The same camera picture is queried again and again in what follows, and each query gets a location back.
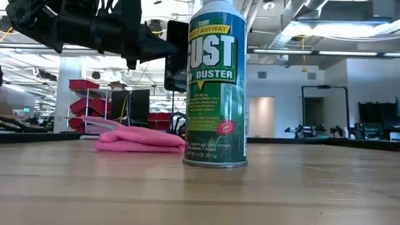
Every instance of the compressed air duster can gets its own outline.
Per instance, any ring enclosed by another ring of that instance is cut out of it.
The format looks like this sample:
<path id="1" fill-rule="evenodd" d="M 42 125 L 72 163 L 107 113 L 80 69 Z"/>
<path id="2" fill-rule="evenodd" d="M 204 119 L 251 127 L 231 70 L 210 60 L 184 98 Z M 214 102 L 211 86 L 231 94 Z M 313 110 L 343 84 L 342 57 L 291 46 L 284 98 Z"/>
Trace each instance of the compressed air duster can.
<path id="1" fill-rule="evenodd" d="M 247 164 L 246 22 L 232 0 L 205 0 L 190 22 L 184 163 Z"/>

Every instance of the yellow cable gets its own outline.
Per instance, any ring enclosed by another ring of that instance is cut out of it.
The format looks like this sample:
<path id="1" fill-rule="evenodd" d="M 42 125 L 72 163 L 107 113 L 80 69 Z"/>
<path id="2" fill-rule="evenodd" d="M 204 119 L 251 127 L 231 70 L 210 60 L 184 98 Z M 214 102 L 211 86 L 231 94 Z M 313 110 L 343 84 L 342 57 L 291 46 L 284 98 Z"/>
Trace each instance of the yellow cable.
<path id="1" fill-rule="evenodd" d="M 151 31 L 153 34 L 161 34 L 162 32 L 166 32 L 167 30 L 162 30 L 162 31 Z"/>
<path id="2" fill-rule="evenodd" d="M 131 94 L 131 93 L 129 93 L 129 94 L 125 97 L 124 104 L 122 105 L 122 111 L 121 111 L 121 117 L 119 118 L 119 123 L 122 123 L 122 122 L 123 122 L 125 104 L 126 104 L 126 100 L 128 99 L 128 96 L 129 96 L 130 94 Z"/>
<path id="3" fill-rule="evenodd" d="M 14 35 L 14 34 L 19 34 L 19 32 L 10 32 L 7 35 Z"/>
<path id="4" fill-rule="evenodd" d="M 304 38 L 301 39 L 301 47 L 302 47 L 302 50 L 304 50 Z M 306 55 L 303 55 L 302 59 L 303 59 L 302 65 L 306 66 Z"/>
<path id="5" fill-rule="evenodd" d="M 143 71 L 143 73 L 142 73 L 142 76 L 140 76 L 139 80 L 137 80 L 137 82 L 136 82 L 136 84 L 135 84 L 134 87 L 136 87 L 136 85 L 139 84 L 139 82 L 140 82 L 140 80 L 142 79 L 144 73 L 145 73 L 146 70 L 148 69 L 149 64 L 150 64 L 150 62 L 147 63 L 147 66 L 146 66 L 146 68 L 144 69 L 144 71 Z M 122 111 L 121 111 L 121 117 L 119 118 L 119 123 L 122 123 L 122 122 L 123 122 L 123 116 L 124 116 L 124 110 L 125 110 L 126 100 L 128 99 L 128 96 L 130 96 L 130 95 L 132 94 L 132 92 L 133 92 L 133 88 L 132 88 L 132 90 L 129 92 L 129 94 L 125 97 L 124 104 L 122 105 Z"/>
<path id="6" fill-rule="evenodd" d="M 13 31 L 13 27 L 10 27 L 10 28 L 8 29 L 8 31 L 2 36 L 2 38 L 0 39 L 0 42 L 2 42 L 2 41 L 4 40 L 4 38 L 6 38 L 7 35 L 8 35 L 9 33 L 11 33 L 12 31 Z"/>
<path id="7" fill-rule="evenodd" d="M 299 38 L 310 38 L 313 37 L 314 35 L 298 35 Z"/>

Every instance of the red starburst sticker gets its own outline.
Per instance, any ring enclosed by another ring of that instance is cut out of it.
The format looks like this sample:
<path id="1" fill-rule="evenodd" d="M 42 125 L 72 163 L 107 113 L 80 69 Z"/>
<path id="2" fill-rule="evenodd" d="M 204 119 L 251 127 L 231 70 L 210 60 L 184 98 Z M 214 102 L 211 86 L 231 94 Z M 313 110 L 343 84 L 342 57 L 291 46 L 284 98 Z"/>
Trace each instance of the red starburst sticker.
<path id="1" fill-rule="evenodd" d="M 230 135 L 235 131 L 235 122 L 233 121 L 221 121 L 217 127 L 217 133 L 219 135 Z"/>

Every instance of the black monitor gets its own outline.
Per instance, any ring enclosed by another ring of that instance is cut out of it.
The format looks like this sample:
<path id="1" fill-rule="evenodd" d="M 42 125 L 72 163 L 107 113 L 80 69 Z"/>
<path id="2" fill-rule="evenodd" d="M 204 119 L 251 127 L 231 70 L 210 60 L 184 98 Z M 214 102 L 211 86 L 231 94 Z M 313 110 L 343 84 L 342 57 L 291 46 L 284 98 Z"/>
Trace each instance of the black monitor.
<path id="1" fill-rule="evenodd" d="M 188 35 L 188 23 L 168 21 L 167 41 L 179 49 L 178 54 L 168 56 L 165 60 L 164 87 L 168 91 L 186 91 Z"/>
<path id="2" fill-rule="evenodd" d="M 150 111 L 150 90 L 134 90 L 130 91 L 113 91 L 112 92 L 112 108 L 111 118 L 118 119 L 121 117 L 124 101 L 127 97 L 129 117 L 138 124 L 147 124 Z"/>

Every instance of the white can cap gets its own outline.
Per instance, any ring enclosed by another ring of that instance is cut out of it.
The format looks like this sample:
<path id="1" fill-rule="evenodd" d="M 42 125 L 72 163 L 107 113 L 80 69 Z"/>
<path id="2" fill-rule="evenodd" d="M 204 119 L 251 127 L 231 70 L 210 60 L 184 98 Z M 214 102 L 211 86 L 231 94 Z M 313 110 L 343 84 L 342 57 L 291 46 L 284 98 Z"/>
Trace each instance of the white can cap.
<path id="1" fill-rule="evenodd" d="M 224 1 L 226 3 L 229 3 L 229 4 L 233 5 L 233 0 L 203 0 L 203 1 L 204 1 L 203 2 L 204 5 L 207 4 L 207 3 L 213 2 L 213 1 Z"/>

